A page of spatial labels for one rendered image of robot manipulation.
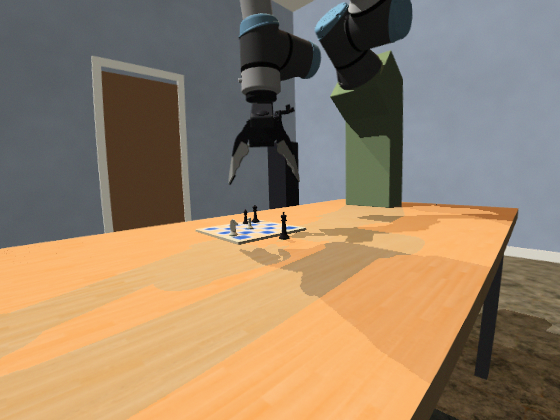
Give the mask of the blue and cream chessboard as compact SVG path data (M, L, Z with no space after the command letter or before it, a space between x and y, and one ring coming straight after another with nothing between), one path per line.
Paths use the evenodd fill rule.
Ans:
M195 229L195 231L216 237L235 244L244 244L257 240L267 239L280 236L282 232L282 223L259 220L260 222L251 222L253 229L246 229L248 224L238 222L236 232L238 235L230 236L230 224L218 225ZM306 227L294 226L286 224L287 234L306 230Z

